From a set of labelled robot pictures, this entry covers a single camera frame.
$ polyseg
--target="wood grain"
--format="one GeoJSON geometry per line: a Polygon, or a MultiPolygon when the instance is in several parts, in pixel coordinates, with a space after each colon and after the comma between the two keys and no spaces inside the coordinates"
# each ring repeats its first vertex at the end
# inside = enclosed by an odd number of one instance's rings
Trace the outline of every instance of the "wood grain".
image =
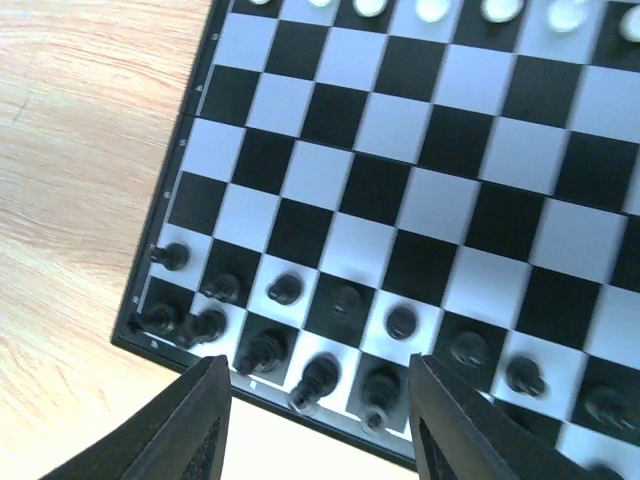
{"type": "MultiPolygon", "coordinates": [[[[0,478],[39,478],[175,378],[109,337],[207,0],[0,6],[0,478]]],[[[234,400],[224,478],[415,475],[234,400]]]]}

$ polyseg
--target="white pawn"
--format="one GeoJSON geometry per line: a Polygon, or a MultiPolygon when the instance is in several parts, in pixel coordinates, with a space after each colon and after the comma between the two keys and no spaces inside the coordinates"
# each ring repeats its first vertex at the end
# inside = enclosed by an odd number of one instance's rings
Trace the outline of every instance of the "white pawn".
{"type": "Polygon", "coordinates": [[[451,0],[416,0],[416,13],[428,23],[439,22],[451,9],[451,0]]]}
{"type": "Polygon", "coordinates": [[[622,17],[620,35],[630,42],[640,43],[640,5],[629,9],[622,17]]]}
{"type": "Polygon", "coordinates": [[[377,17],[387,8],[387,0],[353,0],[353,8],[361,17],[377,17]]]}
{"type": "Polygon", "coordinates": [[[582,25],[589,16],[591,0],[555,0],[547,9],[551,30],[568,33],[582,25]]]}
{"type": "Polygon", "coordinates": [[[524,0],[482,0],[482,16],[491,23],[505,23],[518,16],[524,0]]]}

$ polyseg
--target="black plastic object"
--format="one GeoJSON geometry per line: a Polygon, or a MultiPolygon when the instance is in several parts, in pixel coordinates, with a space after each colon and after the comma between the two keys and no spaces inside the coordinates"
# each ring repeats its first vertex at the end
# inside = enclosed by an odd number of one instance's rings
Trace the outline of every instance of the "black plastic object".
{"type": "Polygon", "coordinates": [[[217,480],[230,409],[226,357],[203,358],[120,427],[42,480],[217,480]]]}

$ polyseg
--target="black pawn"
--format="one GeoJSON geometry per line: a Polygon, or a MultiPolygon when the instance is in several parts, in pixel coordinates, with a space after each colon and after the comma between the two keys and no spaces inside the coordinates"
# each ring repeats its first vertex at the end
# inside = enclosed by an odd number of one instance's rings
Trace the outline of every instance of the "black pawn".
{"type": "Polygon", "coordinates": [[[457,333],[449,348],[451,355],[467,367],[480,368],[489,359],[489,344],[476,332],[464,330],[457,333]]]}
{"type": "Polygon", "coordinates": [[[619,430],[640,430],[640,419],[631,412],[624,396],[606,387],[592,388],[585,398],[587,412],[600,423],[619,430]]]}
{"type": "Polygon", "coordinates": [[[540,367],[530,358],[518,355],[507,365],[507,385],[517,393],[537,398],[547,391],[540,367]]]}
{"type": "Polygon", "coordinates": [[[149,260],[173,272],[184,268],[187,264],[189,249],[179,243],[170,243],[164,248],[154,246],[149,252],[149,260]]]}
{"type": "Polygon", "coordinates": [[[201,291],[205,297],[215,298],[222,303],[233,303],[240,298],[242,285],[235,275],[222,273],[212,282],[204,283],[201,291]]]}
{"type": "Polygon", "coordinates": [[[418,318],[413,310],[407,307],[396,307],[385,322],[387,333],[394,340],[406,340],[416,331],[418,318]]]}
{"type": "Polygon", "coordinates": [[[341,317],[350,317],[360,308],[360,292],[351,285],[342,285],[333,291],[333,312],[341,317]]]}
{"type": "Polygon", "coordinates": [[[278,277],[267,289],[267,296],[280,305],[295,303],[300,298],[301,293],[302,282],[298,277],[291,274],[278,277]]]}
{"type": "Polygon", "coordinates": [[[236,370],[243,377],[254,372],[270,372],[282,364],[287,355],[287,343],[282,334],[278,330],[265,330],[249,342],[236,370]]]}
{"type": "Polygon", "coordinates": [[[188,315],[176,343],[183,348],[191,348],[198,343],[215,342],[224,334],[226,328],[227,318],[218,310],[205,310],[200,315],[188,315]]]}
{"type": "Polygon", "coordinates": [[[400,396],[400,380],[390,368],[378,368],[365,378],[360,392],[361,425],[368,434],[383,431],[400,396]]]}

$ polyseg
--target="table surface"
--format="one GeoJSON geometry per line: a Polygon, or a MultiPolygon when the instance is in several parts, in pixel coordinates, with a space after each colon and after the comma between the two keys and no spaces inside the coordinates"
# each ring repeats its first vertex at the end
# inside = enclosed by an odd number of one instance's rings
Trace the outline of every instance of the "table surface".
{"type": "MultiPolygon", "coordinates": [[[[208,8],[2,2],[0,478],[39,478],[176,378],[109,338],[208,8]]],[[[238,400],[225,460],[226,479],[417,477],[238,400]]]]}

